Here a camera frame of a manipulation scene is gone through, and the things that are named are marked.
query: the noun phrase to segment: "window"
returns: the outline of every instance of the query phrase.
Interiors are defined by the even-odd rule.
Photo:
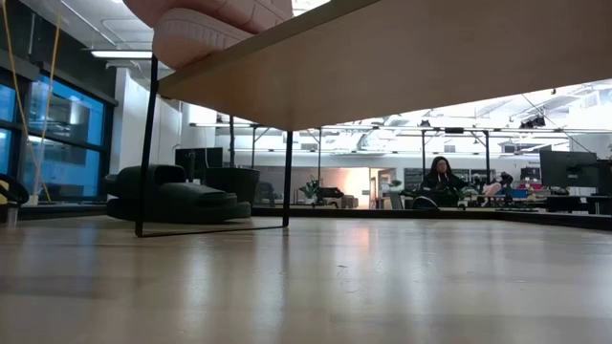
[[[0,119],[12,121],[15,114],[15,91],[0,85]]]
[[[0,173],[8,173],[11,155],[11,132],[0,129]]]
[[[49,78],[42,75],[32,88],[30,127],[42,130],[47,108]],[[104,105],[54,80],[47,118],[47,133],[87,142],[102,144]]]
[[[41,139],[30,136],[30,141],[38,157]],[[41,175],[52,200],[98,195],[99,152],[47,139],[44,147]],[[28,154],[23,181],[29,190],[33,190],[35,174],[32,154]],[[42,185],[39,187],[36,192],[43,200]]]

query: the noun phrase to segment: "yellow cord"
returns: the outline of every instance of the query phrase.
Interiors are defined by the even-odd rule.
[[[49,78],[49,89],[47,90],[47,109],[45,110],[45,119],[42,125],[42,135],[40,136],[40,145],[39,149],[39,158],[38,165],[41,166],[43,158],[45,157],[45,135],[47,134],[47,120],[49,118],[49,112],[51,109],[51,97],[53,96],[53,88],[54,88],[54,76],[55,76],[55,58],[57,57],[57,42],[59,41],[59,24],[61,20],[61,12],[57,10],[57,20],[55,21],[55,43],[54,43],[54,55],[51,60],[51,76]],[[36,179],[34,182],[34,190],[38,189],[38,183],[42,182],[42,178],[40,176],[41,171],[36,170]]]
[[[34,149],[32,147],[32,143],[30,142],[30,136],[28,135],[28,122],[26,121],[26,115],[23,111],[23,104],[21,103],[21,96],[19,95],[19,85],[17,83],[17,71],[15,70],[15,61],[12,56],[12,43],[11,43],[11,30],[9,29],[9,16],[7,15],[7,4],[5,1],[2,1],[2,13],[4,15],[4,27],[7,32],[7,45],[9,46],[9,61],[11,63],[11,71],[12,71],[12,82],[15,87],[15,93],[17,95],[17,105],[19,107],[19,115],[21,115],[21,122],[23,123],[23,133],[26,136],[26,140],[28,142],[28,146],[30,147],[30,152],[32,153],[32,160],[34,163],[34,167],[36,168],[36,173],[40,174],[40,165],[36,160],[36,154],[34,153]],[[51,196],[49,196],[49,190],[47,189],[47,185],[42,182],[42,187],[45,189],[45,194],[47,195],[47,201],[51,202]]]

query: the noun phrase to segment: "floor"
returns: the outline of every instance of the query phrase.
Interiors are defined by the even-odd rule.
[[[131,230],[106,217],[0,227],[0,343],[612,337],[612,235],[605,232],[330,219],[152,239]]]

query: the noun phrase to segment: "woman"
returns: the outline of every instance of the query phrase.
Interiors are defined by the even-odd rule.
[[[445,157],[437,157],[433,160],[431,169],[421,184],[422,188],[428,188],[431,191],[445,191],[447,189],[459,191],[466,186],[468,186],[466,182],[452,174],[450,164]]]

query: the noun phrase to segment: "black jacket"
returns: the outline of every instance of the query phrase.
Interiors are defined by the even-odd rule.
[[[429,173],[421,183],[421,187],[429,188],[431,191],[445,191],[447,188],[461,190],[468,184],[452,173]]]

